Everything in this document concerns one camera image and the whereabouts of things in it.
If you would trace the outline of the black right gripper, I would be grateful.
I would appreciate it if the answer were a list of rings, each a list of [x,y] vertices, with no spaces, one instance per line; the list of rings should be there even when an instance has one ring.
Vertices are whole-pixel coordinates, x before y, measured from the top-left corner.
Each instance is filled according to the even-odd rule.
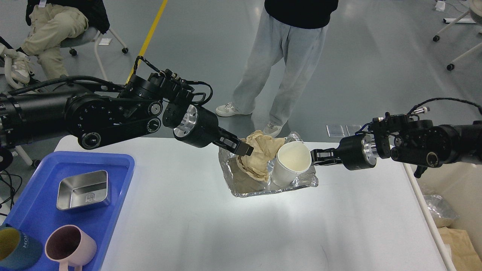
[[[342,138],[335,149],[312,149],[311,165],[336,165],[342,163],[348,170],[374,168],[377,158],[388,158],[390,151],[388,136],[356,134]]]

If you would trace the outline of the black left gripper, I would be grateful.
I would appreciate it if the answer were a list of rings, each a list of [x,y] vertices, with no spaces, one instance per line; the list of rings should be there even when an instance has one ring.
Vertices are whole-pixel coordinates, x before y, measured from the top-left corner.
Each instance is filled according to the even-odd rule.
[[[189,105],[181,123],[173,129],[175,139],[203,148],[211,143],[238,156],[251,156],[254,147],[220,128],[215,113]]]

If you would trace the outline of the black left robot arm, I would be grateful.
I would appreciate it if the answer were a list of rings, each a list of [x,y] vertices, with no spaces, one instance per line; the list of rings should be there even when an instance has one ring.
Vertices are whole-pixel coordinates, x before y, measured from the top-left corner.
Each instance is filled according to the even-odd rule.
[[[198,93],[195,85],[176,73],[153,69],[148,79],[133,73],[119,85],[92,76],[66,76],[38,82],[1,94],[1,170],[10,166],[12,149],[36,141],[71,134],[87,150],[171,128],[175,139],[203,148],[209,144],[239,156],[253,147],[219,127],[215,113],[203,108],[212,93]]]

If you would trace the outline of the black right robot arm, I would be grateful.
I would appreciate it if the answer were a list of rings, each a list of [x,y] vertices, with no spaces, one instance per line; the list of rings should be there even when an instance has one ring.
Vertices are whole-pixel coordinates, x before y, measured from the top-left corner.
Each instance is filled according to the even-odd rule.
[[[312,165],[342,164],[348,170],[374,168],[377,158],[416,165],[414,177],[420,178],[428,168],[444,164],[482,162],[482,125],[433,125],[422,120],[427,101],[416,104],[406,114],[385,113],[373,118],[337,148],[311,151]]]

